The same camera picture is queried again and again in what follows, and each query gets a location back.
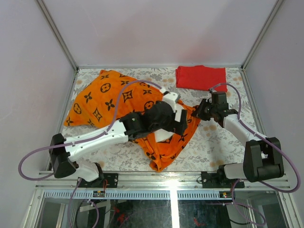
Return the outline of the orange patterned pillowcase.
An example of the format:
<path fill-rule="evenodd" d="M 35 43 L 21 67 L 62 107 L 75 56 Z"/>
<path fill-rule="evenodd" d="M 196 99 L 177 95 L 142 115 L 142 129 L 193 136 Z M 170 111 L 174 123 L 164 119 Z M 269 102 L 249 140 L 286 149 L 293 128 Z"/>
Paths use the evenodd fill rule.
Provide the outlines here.
<path fill-rule="evenodd" d="M 151 78 L 114 70 L 87 72 L 79 75 L 72 95 L 71 110 L 63 127 L 65 137 L 77 136 L 110 124 L 133 111 L 145 111 L 162 99 L 162 94 L 150 85 Z M 190 148 L 192 137 L 200 124 L 187 110 L 187 129 L 183 135 L 156 142 L 154 134 L 144 139 L 103 147 L 89 153 L 85 159 L 97 162 L 106 171 L 185 171 L 185 161 L 195 156 Z"/>

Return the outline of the white pillow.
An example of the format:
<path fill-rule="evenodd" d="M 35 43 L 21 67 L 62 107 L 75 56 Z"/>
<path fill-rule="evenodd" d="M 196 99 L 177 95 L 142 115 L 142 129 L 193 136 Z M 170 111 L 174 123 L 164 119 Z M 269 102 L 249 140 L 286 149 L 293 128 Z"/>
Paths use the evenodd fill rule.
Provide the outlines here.
<path fill-rule="evenodd" d="M 164 129 L 159 129 L 159 130 L 154 132 L 155 141 L 157 143 L 158 142 L 163 142 L 163 141 L 169 139 L 170 137 L 172 137 L 173 135 L 174 135 L 174 133 L 168 132 Z"/>

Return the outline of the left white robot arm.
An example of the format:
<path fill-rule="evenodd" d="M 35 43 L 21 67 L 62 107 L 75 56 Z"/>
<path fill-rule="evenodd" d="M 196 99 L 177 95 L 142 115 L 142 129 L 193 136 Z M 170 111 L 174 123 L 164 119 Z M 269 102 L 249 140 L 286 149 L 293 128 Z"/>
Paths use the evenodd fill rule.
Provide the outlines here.
<path fill-rule="evenodd" d="M 112 144 L 126 143 L 154 133 L 155 140 L 165 141 L 173 134 L 183 135 L 187 128 L 187 110 L 177 104 L 174 108 L 158 101 L 144 113 L 129 113 L 111 125 L 80 136 L 65 138 L 58 133 L 52 137 L 49 149 L 54 177 L 76 174 L 93 187 L 100 187 L 104 176 L 99 164 L 82 158 L 88 153 Z"/>

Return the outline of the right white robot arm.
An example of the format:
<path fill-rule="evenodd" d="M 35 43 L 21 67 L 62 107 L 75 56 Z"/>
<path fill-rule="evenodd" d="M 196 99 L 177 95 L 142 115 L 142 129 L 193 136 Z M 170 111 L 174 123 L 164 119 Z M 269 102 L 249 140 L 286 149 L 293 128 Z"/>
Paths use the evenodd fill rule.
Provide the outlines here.
<path fill-rule="evenodd" d="M 257 182 L 283 176 L 283 157 L 277 150 L 281 148 L 280 141 L 265 135 L 258 137 L 253 128 L 241 121 L 240 113 L 229 108 L 226 93 L 212 92 L 211 98 L 204 98 L 192 116 L 203 121 L 213 119 L 245 147 L 244 159 L 241 163 L 218 167 L 216 180 L 219 186 L 228 187 L 236 179 Z"/>

